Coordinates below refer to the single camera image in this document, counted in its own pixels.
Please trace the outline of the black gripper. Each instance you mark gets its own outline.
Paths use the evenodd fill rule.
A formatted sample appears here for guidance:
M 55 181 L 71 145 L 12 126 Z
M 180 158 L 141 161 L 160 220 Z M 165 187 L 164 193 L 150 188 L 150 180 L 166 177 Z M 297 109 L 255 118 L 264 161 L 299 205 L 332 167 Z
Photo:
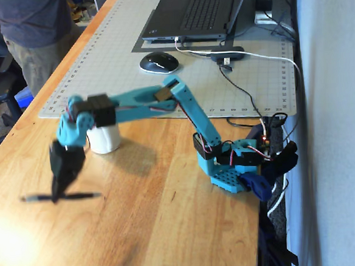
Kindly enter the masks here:
M 58 140 L 50 147 L 50 168 L 53 174 L 51 201 L 57 203 L 83 168 L 85 153 L 82 147 L 70 146 L 65 148 Z

